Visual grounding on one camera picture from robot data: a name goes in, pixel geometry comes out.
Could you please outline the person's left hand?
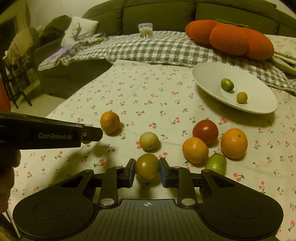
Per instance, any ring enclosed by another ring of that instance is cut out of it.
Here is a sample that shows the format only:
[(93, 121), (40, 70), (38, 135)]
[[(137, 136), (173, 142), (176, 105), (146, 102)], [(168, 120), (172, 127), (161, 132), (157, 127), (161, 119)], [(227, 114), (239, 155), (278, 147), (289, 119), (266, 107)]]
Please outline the person's left hand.
[(15, 183), (14, 168), (21, 162), (20, 150), (1, 150), (1, 213), (8, 209), (8, 200)]

